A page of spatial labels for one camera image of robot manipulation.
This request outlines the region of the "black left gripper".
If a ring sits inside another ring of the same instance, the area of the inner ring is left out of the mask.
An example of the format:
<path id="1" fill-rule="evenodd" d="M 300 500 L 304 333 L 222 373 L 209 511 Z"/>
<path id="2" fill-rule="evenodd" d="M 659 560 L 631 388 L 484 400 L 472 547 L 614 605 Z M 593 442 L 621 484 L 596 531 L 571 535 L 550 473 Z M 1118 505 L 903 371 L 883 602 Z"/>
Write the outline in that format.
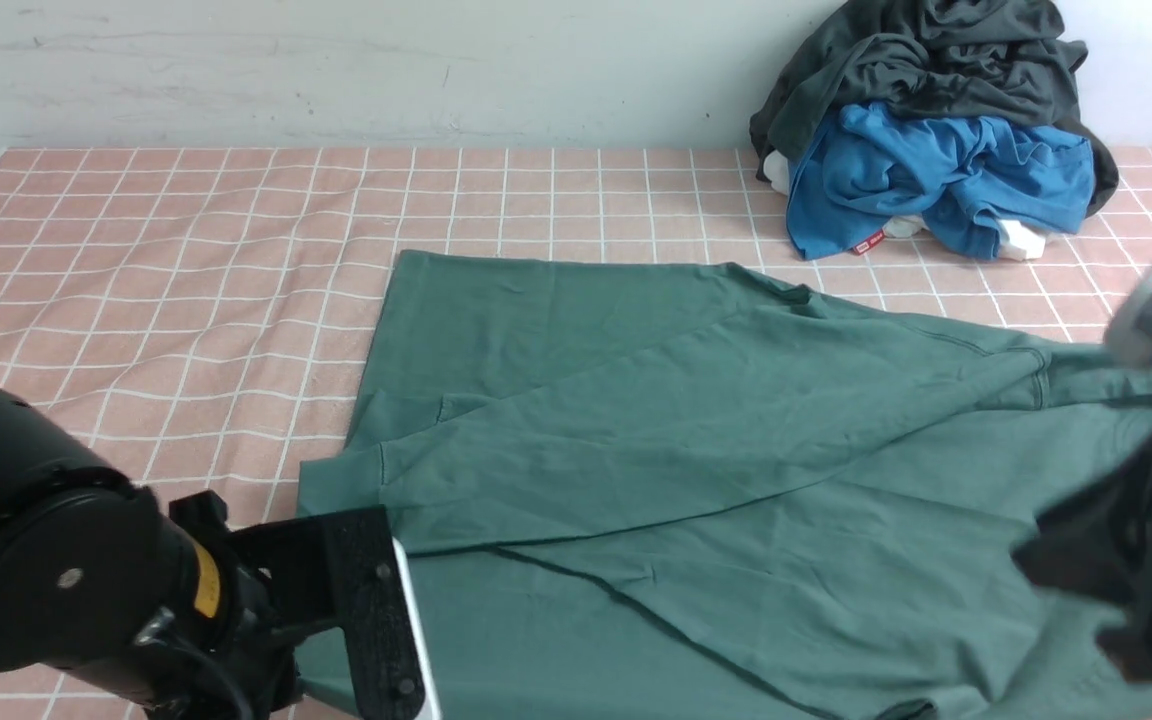
<path id="1" fill-rule="evenodd" d="M 381 507 L 233 530 L 205 491 L 169 518 L 200 543 L 198 578 L 219 584 L 218 632 L 169 647 L 195 674 L 172 719 L 273 719 L 314 683 L 297 660 L 319 635 L 344 647 L 344 708 L 357 719 L 434 719 L 435 685 L 404 552 Z"/>

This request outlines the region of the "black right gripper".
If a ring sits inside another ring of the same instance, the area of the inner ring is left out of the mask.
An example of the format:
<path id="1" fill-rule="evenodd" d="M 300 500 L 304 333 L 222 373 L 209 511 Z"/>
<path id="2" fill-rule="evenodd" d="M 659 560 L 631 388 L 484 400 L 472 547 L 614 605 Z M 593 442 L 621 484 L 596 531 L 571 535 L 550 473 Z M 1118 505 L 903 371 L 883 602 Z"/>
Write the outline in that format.
<path id="1" fill-rule="evenodd" d="M 1152 684 L 1152 434 L 1111 473 L 1044 510 L 1011 561 L 1033 588 L 1123 612 L 1094 642 L 1126 682 Z"/>

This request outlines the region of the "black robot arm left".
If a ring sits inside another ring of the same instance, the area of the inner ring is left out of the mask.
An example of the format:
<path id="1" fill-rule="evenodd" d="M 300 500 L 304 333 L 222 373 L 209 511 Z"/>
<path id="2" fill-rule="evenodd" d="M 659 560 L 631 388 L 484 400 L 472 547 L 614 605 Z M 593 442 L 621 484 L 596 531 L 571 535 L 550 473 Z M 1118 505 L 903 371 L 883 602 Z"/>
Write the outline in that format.
<path id="1" fill-rule="evenodd" d="M 0 673 L 50 666 L 150 719 L 270 719 L 329 630 L 356 717 L 442 717 L 382 507 L 238 530 L 212 491 L 161 509 L 0 388 Z"/>

